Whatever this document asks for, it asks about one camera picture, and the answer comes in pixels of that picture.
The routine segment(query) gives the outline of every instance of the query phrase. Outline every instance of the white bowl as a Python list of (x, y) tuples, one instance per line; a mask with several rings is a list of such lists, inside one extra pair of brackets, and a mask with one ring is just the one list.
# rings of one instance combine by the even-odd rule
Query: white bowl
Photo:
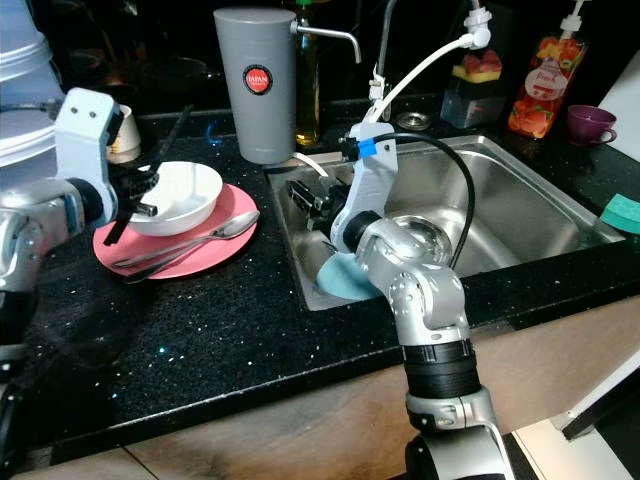
[(141, 235), (176, 235), (204, 222), (214, 207), (222, 178), (213, 168), (192, 162), (164, 162), (158, 184), (142, 197), (142, 203), (158, 207), (154, 217), (134, 214), (129, 226)]

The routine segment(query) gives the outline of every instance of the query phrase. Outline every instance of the gray water filter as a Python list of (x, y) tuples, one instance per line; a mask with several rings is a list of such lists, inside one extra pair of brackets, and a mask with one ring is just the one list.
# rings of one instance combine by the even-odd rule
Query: gray water filter
[(295, 151), (295, 14), (228, 7), (214, 13), (240, 154), (279, 163)]

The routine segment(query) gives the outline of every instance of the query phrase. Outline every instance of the stainless steel sink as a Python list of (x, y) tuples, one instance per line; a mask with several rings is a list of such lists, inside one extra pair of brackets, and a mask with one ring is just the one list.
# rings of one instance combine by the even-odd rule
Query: stainless steel sink
[[(456, 272), (461, 277), (510, 267), (622, 240), (595, 215), (483, 136), (445, 140), (464, 159), (476, 188), (476, 211)], [(314, 159), (350, 184), (351, 164), (340, 155)], [(309, 232), (305, 216), (288, 198), (287, 180), (313, 183), (317, 174), (288, 164), (267, 170), (285, 242), (298, 285), (310, 310), (351, 303), (321, 291), (315, 275), (331, 254), (320, 232)], [(446, 155), (424, 143), (398, 147), (398, 175), (387, 216), (427, 218), (457, 244), (465, 220), (467, 190), (460, 170)]]

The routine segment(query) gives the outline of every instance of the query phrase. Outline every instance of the black countertop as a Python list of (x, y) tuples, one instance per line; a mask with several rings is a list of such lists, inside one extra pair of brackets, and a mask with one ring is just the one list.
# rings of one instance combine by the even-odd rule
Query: black countertop
[[(415, 98), (423, 111), (437, 99)], [(409, 103), (396, 102), (402, 110)], [(364, 112), (329, 105), (331, 127), (307, 153), (336, 150)], [(139, 119), (147, 143), (175, 116)], [(434, 121), (429, 132), (455, 130)], [(640, 163), (608, 146), (583, 150), (562, 132), (545, 141), (483, 130), (599, 215), (615, 193), (640, 200)], [(323, 312), (303, 306), (262, 168), (243, 160), (228, 111), (192, 114), (170, 154), (214, 167), (261, 210), (237, 255), (190, 277), (128, 286), (92, 253), (87, 232), (53, 252), (20, 377), (33, 392), (32, 448), (54, 463), (133, 443), (400, 363), (382, 298)], [(640, 292), (640, 240), (626, 240), (463, 279), (476, 332), (499, 334)]]

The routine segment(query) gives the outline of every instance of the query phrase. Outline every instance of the white hose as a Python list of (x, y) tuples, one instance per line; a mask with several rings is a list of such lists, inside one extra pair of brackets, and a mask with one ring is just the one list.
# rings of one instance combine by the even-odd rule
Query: white hose
[(318, 163), (315, 160), (311, 159), (310, 157), (307, 157), (304, 153), (294, 152), (292, 157), (293, 158), (297, 158), (301, 162), (306, 163), (307, 165), (309, 165), (316, 172), (318, 172), (318, 175), (320, 175), (321, 177), (328, 177), (329, 176), (329, 174), (325, 171), (324, 168), (322, 168), (320, 165), (318, 165)]
[(406, 77), (404, 77), (398, 85), (395, 86), (393, 90), (391, 90), (384, 99), (378, 103), (372, 110), (367, 112), (367, 115), (364, 117), (363, 122), (367, 123), (375, 123), (382, 115), (382, 112), (389, 106), (389, 104), (393, 101), (394, 98), (398, 96), (398, 94), (404, 90), (404, 88), (409, 85), (425, 68), (435, 62), (437, 59), (442, 57), (443, 55), (449, 53), (452, 50), (455, 50), (459, 47), (469, 47), (473, 44), (473, 35), (471, 33), (465, 33), (457, 40), (454, 40), (451, 43), (447, 43), (444, 47), (439, 48), (427, 58), (425, 58), (417, 67), (411, 70)]

